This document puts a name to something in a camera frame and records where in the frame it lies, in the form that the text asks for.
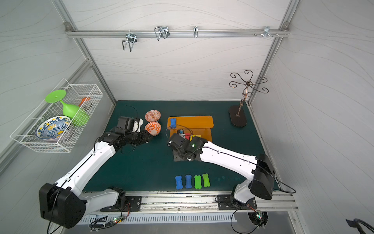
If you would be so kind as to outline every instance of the white wire basket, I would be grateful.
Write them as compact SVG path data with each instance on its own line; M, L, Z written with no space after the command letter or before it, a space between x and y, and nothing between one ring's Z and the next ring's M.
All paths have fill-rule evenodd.
M36 152L71 152L75 143L77 143L80 134L86 126L86 124L81 126L74 125L74 119L79 117L77 115L84 112L91 117L103 94L96 84L70 84L66 79L63 79L52 91L59 89L66 91L66 96L63 98L63 102L66 104L74 104L78 106L81 104L82 99L86 99L80 105L80 110L77 112L74 118L71 119L69 126L58 138L58 141L48 142L36 136L36 131L43 122L52 117L63 115L63 106L59 101L55 103L47 103L44 100L11 134L10 137L12 139Z

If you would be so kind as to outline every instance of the decorative plate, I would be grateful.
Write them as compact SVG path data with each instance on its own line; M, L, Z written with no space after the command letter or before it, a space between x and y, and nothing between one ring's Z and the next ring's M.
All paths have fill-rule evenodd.
M158 110L150 110L145 114L145 120L148 122L157 122L161 118L161 113Z
M71 120L65 115L55 116L42 123L36 130L36 136L43 140L59 138L68 128Z
M161 132L161 124L157 122L148 123L145 128L152 136L157 136Z

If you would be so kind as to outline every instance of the metal jewelry tree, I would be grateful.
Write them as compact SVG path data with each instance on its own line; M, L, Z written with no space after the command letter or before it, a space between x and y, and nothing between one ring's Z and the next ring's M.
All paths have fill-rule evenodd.
M247 100L247 98L248 98L248 102L249 102L249 97L252 96L253 90L255 90L257 92L260 92L260 93L263 93L263 94L267 94L269 92L269 90L267 88L262 88L262 91L255 89L256 85L259 85L259 84L262 84L262 83L266 83L267 82L267 78L266 77L260 77L258 79L258 83L253 83L251 81L252 77L253 77L253 72L251 70L245 70L244 71L245 74L249 74L250 72L252 73L252 75L251 75L251 78L249 80L247 80L247 81L245 81L236 72L233 72L233 73L230 74L230 76L232 78L236 78L236 76L238 76L243 81L243 83L239 83L239 82L236 82L236 81L231 81L229 83L229 85L230 85L231 88L236 88L237 84L245 86L245 88L243 90L243 99L240 101L239 106L231 106L230 109L229 109L231 123L233 123L233 125L235 125L237 127L244 127L245 125L247 125L247 119L245 117L245 114L244 114L244 111L242 109L242 106L245 103L245 101Z

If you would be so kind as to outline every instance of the orange wooden tray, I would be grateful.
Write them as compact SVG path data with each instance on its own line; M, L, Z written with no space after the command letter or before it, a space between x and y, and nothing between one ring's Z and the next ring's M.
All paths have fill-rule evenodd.
M170 119L177 119L177 127L170 129L170 136L177 132L178 129L186 129L185 127L191 129L193 134L201 135L202 138L212 141L211 128L213 128L213 117L210 115L205 116L176 116L168 118L168 126L170 126Z

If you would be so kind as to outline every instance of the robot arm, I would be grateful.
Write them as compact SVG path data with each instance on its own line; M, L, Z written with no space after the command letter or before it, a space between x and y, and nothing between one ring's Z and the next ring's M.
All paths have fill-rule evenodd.
M176 133L170 137L168 146L176 150L182 160L214 163L244 176L246 180L233 188L230 200L234 207L239 209L254 197L272 198L275 170L268 156L243 155L200 137L189 141Z
M42 218L72 228L83 216L101 208L116 205L123 209L126 197L125 191L121 189L81 193L92 176L122 146L141 145L152 139L146 130L140 131L141 124L141 119L120 117L117 127L104 133L95 147L72 170L55 184L46 183L39 190ZM168 146L177 150L183 160L214 163L246 177L243 183L235 185L233 189L231 202L238 209L255 196L267 200L272 198L274 179L270 175L275 175L275 172L266 155L243 155L200 137L189 141L178 134L171 136Z
M153 138L146 130L140 130L141 124L141 119L120 117L117 127L104 133L72 170L56 183L43 185L39 190L42 218L72 228L84 215L93 211L113 205L124 208L126 197L121 189L81 193L92 176L116 151L126 144L141 145Z

